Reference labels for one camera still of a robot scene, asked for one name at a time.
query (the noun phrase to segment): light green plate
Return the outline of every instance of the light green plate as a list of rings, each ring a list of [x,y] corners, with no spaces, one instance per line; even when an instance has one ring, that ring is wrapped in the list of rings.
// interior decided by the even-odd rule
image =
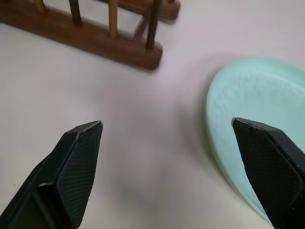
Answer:
[[[305,72],[271,58],[246,58],[224,67],[207,97],[214,155],[231,184],[269,221],[244,171],[233,117],[282,129],[305,152]]]

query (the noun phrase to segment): white table surface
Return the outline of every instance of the white table surface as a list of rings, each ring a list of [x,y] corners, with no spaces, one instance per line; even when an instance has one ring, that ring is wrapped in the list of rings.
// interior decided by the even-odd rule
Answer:
[[[80,7],[108,23],[106,5]],[[159,24],[154,73],[0,24],[0,212],[65,131],[101,119],[81,228],[272,228],[224,180],[198,114],[217,69],[238,57],[305,68],[304,9],[303,0],[183,0],[177,23]],[[119,27],[132,31],[139,19],[120,10]]]

